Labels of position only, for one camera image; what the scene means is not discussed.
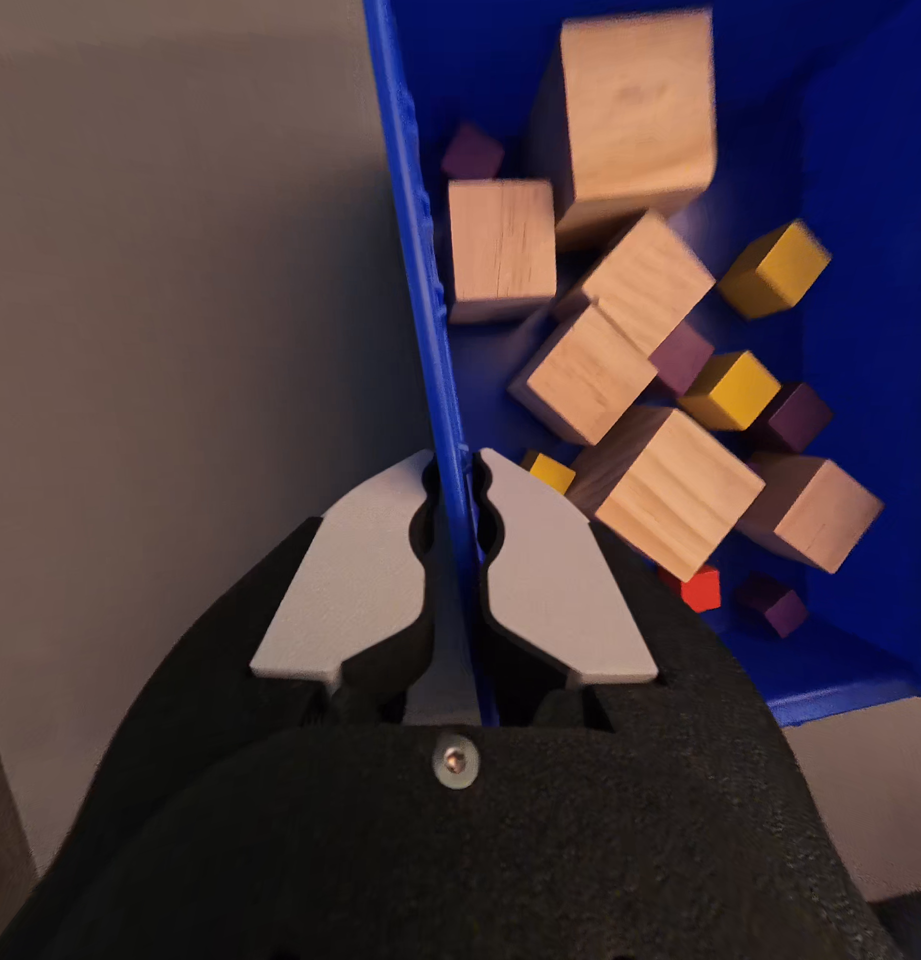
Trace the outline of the blue plastic box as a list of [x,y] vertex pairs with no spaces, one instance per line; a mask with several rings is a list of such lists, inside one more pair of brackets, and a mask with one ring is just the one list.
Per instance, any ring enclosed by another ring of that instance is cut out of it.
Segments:
[[506,394],[552,330],[449,330],[435,257],[446,240],[439,160],[460,121],[508,150],[563,21],[710,6],[719,157],[675,221],[715,275],[801,217],[832,261],[800,305],[745,322],[717,294],[692,321],[721,350],[752,350],[832,408],[810,453],[885,503],[836,574],[732,534],[714,564],[731,594],[753,570],[797,590],[808,621],[772,639],[728,608],[707,614],[782,727],[921,695],[921,2],[363,2],[406,282],[441,464],[465,618],[476,594],[470,455],[560,442]]

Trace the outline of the pile of wooden cubes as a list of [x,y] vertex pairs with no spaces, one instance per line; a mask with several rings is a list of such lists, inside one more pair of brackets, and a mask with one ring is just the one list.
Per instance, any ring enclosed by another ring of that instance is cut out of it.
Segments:
[[718,160],[708,7],[568,19],[520,149],[458,125],[440,162],[447,321],[495,405],[574,457],[523,467],[617,533],[689,609],[723,605],[730,533],[836,572],[882,510],[806,450],[832,413],[776,346],[718,349],[698,310],[791,315],[830,263],[801,219],[712,269],[678,226]]

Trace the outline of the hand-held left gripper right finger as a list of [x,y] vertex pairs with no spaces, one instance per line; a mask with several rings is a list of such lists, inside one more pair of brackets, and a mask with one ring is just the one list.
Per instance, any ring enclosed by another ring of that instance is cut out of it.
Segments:
[[480,595],[487,624],[569,687],[645,685],[652,653],[587,517],[492,448],[476,454]]

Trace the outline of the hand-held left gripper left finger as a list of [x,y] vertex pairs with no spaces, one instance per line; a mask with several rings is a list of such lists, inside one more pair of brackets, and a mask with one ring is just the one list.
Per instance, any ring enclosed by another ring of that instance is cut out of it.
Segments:
[[250,662],[260,678],[324,687],[407,687],[355,659],[418,626],[425,610],[424,552],[411,525],[429,506],[420,450],[361,482],[325,510],[310,547]]

